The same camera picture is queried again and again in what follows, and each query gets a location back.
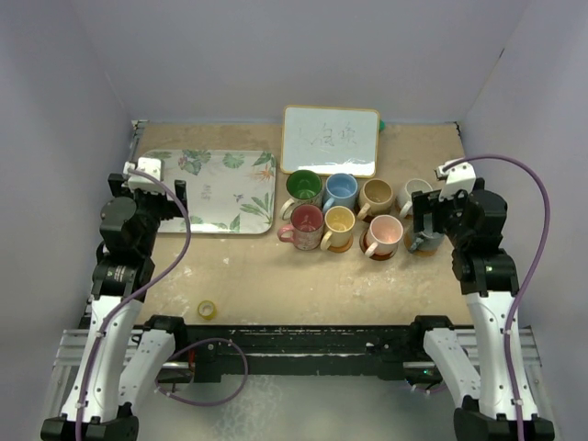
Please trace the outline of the white mug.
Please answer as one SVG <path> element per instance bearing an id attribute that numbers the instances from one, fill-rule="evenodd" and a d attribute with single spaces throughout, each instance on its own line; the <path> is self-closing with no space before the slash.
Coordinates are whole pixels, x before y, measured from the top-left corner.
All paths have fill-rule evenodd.
<path id="1" fill-rule="evenodd" d="M 396 197 L 396 208 L 401 218 L 405 219 L 413 215 L 412 195 L 414 192 L 428 193 L 432 191 L 432 186 L 425 180 L 414 178 L 408 180 L 400 189 Z"/>

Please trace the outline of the grey stoneware cup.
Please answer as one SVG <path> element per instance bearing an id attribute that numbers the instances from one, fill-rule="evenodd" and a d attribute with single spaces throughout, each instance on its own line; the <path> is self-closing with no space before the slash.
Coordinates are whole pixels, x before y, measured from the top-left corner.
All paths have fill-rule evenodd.
<path id="1" fill-rule="evenodd" d="M 414 232 L 409 230 L 404 235 L 404 244 L 411 254 L 433 255 L 439 249 L 445 235 L 437 232 Z"/>

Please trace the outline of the tan stoneware mug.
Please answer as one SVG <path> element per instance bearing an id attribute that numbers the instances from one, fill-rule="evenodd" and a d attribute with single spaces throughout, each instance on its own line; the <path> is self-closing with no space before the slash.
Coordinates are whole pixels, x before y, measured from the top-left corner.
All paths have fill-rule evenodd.
<path id="1" fill-rule="evenodd" d="M 394 200 L 391 186 L 384 180 L 369 179 L 359 190 L 356 217 L 364 221 L 367 217 L 388 214 Z"/>

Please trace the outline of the pink mug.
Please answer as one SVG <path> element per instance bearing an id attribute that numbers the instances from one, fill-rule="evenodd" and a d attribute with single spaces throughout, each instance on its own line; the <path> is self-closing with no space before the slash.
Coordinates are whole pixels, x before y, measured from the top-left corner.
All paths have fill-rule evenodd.
<path id="1" fill-rule="evenodd" d="M 378 215 L 370 223 L 365 236 L 366 257 L 392 257 L 403 236 L 402 223 L 391 215 Z"/>

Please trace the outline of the ringed brown wood coaster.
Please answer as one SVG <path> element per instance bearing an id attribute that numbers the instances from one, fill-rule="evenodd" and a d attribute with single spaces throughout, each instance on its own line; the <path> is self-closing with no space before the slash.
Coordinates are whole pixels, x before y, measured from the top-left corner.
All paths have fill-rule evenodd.
<path id="1" fill-rule="evenodd" d="M 394 249 L 393 251 L 391 251 L 387 254 L 367 255 L 367 249 L 368 249 L 367 235 L 368 235 L 368 230 L 364 230 L 360 236 L 360 249 L 365 257 L 367 257 L 371 260 L 375 260 L 375 261 L 386 261 L 386 260 L 391 259 L 392 257 L 394 257 L 397 254 L 398 249 Z"/>

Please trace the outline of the light blue mug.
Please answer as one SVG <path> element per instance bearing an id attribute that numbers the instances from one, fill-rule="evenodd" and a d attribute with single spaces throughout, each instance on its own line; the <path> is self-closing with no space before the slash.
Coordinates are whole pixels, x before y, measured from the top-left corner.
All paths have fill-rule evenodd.
<path id="1" fill-rule="evenodd" d="M 322 212 L 326 213 L 333 207 L 353 209 L 358 190 L 358 183 L 352 175 L 344 173 L 330 175 L 324 187 Z"/>

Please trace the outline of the floral serving tray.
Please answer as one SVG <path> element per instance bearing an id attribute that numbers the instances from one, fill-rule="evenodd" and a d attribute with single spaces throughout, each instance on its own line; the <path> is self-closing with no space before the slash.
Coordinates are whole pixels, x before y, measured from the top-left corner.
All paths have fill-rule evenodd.
<path id="1" fill-rule="evenodd" d="M 274 221 L 277 161 L 269 151 L 152 150 L 139 158 L 162 167 L 163 182 L 187 185 L 187 211 L 164 220 L 160 233 L 262 234 Z"/>

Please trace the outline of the pale yellow mug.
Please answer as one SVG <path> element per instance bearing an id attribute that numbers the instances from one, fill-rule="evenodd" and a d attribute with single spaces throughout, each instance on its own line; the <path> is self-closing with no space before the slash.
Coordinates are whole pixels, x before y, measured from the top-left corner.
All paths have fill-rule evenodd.
<path id="1" fill-rule="evenodd" d="M 324 216 L 324 232 L 320 248 L 329 251 L 330 246 L 341 246 L 353 237 L 355 213 L 346 207 L 333 207 Z"/>

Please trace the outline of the green interior mug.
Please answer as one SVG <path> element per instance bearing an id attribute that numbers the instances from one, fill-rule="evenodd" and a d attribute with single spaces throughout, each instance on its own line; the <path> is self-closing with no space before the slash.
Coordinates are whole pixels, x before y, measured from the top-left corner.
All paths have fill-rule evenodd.
<path id="1" fill-rule="evenodd" d="M 282 205 L 279 216 L 289 220 L 293 210 L 301 205 L 322 206 L 323 185 L 319 175 L 311 170 L 298 170 L 286 182 L 288 199 Z"/>

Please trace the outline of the red floral mug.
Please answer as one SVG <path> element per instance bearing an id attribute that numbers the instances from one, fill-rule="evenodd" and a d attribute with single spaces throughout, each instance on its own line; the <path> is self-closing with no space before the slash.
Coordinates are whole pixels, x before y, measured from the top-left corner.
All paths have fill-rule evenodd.
<path id="1" fill-rule="evenodd" d="M 290 223 L 277 232 L 282 243 L 292 243 L 301 251 L 316 249 L 322 240 L 324 219 L 322 210 L 313 205 L 301 205 L 290 216 Z"/>

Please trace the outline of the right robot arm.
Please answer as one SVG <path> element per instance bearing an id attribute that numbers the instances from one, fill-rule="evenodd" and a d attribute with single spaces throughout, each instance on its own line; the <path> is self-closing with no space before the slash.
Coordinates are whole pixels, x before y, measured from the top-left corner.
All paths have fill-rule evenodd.
<path id="1" fill-rule="evenodd" d="M 515 303 L 522 290 L 515 262 L 501 247 L 507 204 L 485 190 L 412 195 L 413 229 L 430 226 L 453 246 L 452 266 L 472 318 L 479 364 L 458 348 L 449 326 L 409 336 L 410 352 L 432 358 L 451 392 L 459 440 L 552 440 L 554 424 L 540 416 L 529 389 Z"/>

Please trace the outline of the yellow-framed whiteboard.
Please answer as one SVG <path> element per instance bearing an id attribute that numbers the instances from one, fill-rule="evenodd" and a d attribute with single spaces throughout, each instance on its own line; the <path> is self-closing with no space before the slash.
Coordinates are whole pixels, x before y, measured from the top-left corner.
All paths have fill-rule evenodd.
<path id="1" fill-rule="evenodd" d="M 317 175 L 376 174 L 380 115 L 375 109 L 288 105 L 283 111 L 280 169 Z"/>

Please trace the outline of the yellow tape roll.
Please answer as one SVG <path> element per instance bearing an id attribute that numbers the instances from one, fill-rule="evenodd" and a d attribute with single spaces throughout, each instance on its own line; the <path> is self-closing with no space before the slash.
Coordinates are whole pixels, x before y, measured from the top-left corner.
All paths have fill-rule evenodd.
<path id="1" fill-rule="evenodd" d="M 203 320 L 212 320 L 217 315 L 216 305 L 210 300 L 203 300 L 198 305 L 198 315 Z"/>

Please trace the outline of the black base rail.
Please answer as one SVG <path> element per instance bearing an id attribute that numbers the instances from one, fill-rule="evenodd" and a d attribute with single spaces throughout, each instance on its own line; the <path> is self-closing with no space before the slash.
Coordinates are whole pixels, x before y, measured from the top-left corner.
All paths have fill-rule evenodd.
<path id="1" fill-rule="evenodd" d="M 439 316 L 419 316 L 409 325 L 184 325 L 177 359 L 189 363 L 198 383 L 225 375 L 344 376 L 406 380 L 429 388 L 441 374 L 424 351 L 424 333 Z"/>

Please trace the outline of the aluminium frame rail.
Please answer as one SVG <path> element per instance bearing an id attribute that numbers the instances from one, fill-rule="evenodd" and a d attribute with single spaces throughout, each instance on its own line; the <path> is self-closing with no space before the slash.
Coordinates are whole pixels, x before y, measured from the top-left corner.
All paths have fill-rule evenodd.
<path id="1" fill-rule="evenodd" d="M 295 360 L 298 363 L 299 360 L 308 361 L 314 358 L 327 360 L 342 358 L 346 362 L 370 356 L 372 358 L 373 356 L 384 356 L 385 354 L 392 356 L 392 358 L 396 356 L 398 360 L 401 360 L 391 361 L 392 363 L 403 363 L 419 368 L 429 368 L 434 365 L 433 361 L 425 361 L 430 357 L 423 349 L 417 347 L 421 344 L 406 343 L 408 337 L 404 338 L 406 342 L 401 342 L 400 327 L 329 328 L 326 331 L 319 328 L 287 329 L 279 326 L 276 329 L 263 326 L 247 329 L 244 327 L 217 329 L 214 326 L 197 326 L 190 329 L 202 332 L 211 331 L 213 334 L 217 331 L 227 331 L 228 336 L 215 338 L 234 341 L 242 348 L 248 359 L 259 358 L 264 362 L 267 359 L 270 361 L 277 359 L 280 362 Z M 473 328 L 455 329 L 452 332 L 472 365 L 478 366 L 480 363 L 479 351 Z M 129 364 L 137 350 L 140 353 L 147 353 L 146 344 L 141 342 L 143 334 L 144 331 L 139 329 L 131 331 L 123 357 L 123 366 Z M 53 365 L 55 367 L 79 367 L 87 336 L 87 330 L 64 331 Z M 522 333 L 519 333 L 519 340 L 525 363 L 539 364 L 540 359 L 532 332 L 523 330 Z"/>

